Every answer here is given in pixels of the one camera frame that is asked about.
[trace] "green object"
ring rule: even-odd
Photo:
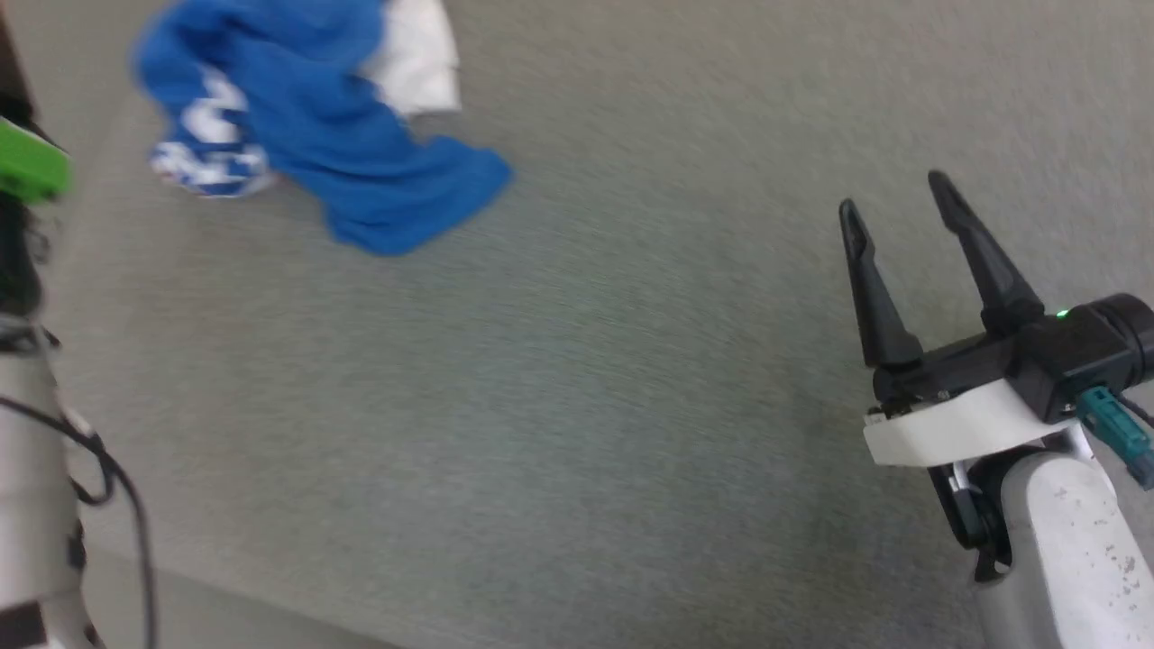
[[[1154,488],[1151,438],[1106,388],[1091,388],[1078,397],[1078,418],[1126,463],[1130,475],[1146,491]]]
[[[0,192],[31,206],[63,194],[70,180],[68,154],[0,118]]]

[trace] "black cable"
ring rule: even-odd
[[[81,501],[88,505],[104,505],[108,502],[113,493],[113,479],[120,480],[120,486],[122,486],[125,488],[125,493],[128,494],[128,502],[132,506],[133,517],[136,521],[136,545],[140,554],[141,594],[143,597],[144,611],[144,649],[156,649],[156,573],[153,572],[152,565],[152,542],[149,538],[148,514],[144,512],[144,502],[141,500],[140,492],[136,491],[136,485],[133,483],[132,478],[128,477],[128,472],[125,471],[125,468],[121,467],[114,457],[108,455],[108,452],[104,448],[104,442],[100,441],[99,435],[96,433],[90,435],[82,433],[76,430],[76,426],[74,426],[72,422],[67,420],[67,418],[58,419],[51,415],[40,412],[35,408],[13,401],[2,395],[0,395],[0,406],[18,412],[62,433],[66,438],[76,442],[96,457],[100,465],[100,473],[104,477],[104,493],[99,497],[92,497],[84,490],[84,487],[73,480],[73,488],[76,490],[77,498]]]
[[[1145,422],[1147,426],[1154,428],[1154,417],[1151,417],[1151,413],[1144,410],[1141,405],[1138,405],[1137,403],[1134,403],[1132,398],[1121,393],[1114,395],[1114,397],[1117,398],[1122,403],[1122,405],[1125,405],[1126,410],[1133,412],[1134,415],[1138,416],[1139,419]]]

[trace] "gray carpet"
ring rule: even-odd
[[[930,485],[861,440],[835,208],[927,344],[979,328],[932,165],[1052,306],[1154,298],[1154,6],[450,9],[454,129],[519,176],[410,256],[162,187],[143,98],[95,157],[50,315],[162,564],[414,649],[980,646]]]
[[[104,646],[140,647],[136,564],[91,546],[88,559],[84,603]],[[195,580],[162,573],[157,589],[164,649],[398,649]]]

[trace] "blue cloth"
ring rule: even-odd
[[[504,161],[450,137],[415,142],[357,75],[384,37],[381,10],[381,0],[170,7],[136,51],[142,84],[172,120],[153,166],[209,195],[243,194],[271,166],[324,202],[336,239],[377,254],[406,253],[482,209],[509,181]]]

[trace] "teal cable connector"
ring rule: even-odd
[[[1078,396],[1078,418],[1126,463],[1130,475],[1146,491],[1154,490],[1154,450],[1151,438],[1106,388]]]

